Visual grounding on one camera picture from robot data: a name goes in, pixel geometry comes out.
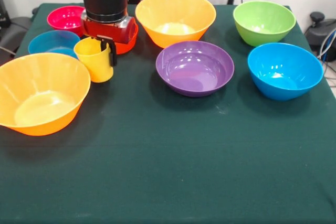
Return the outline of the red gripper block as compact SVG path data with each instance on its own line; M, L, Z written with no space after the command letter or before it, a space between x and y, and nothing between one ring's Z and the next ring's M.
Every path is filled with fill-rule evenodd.
M100 50L104 51L107 44L110 48L110 66L117 65L117 51L114 42L128 44L135 34L135 18L126 16L116 23L102 23L90 19L87 15L81 16L83 33L100 41Z

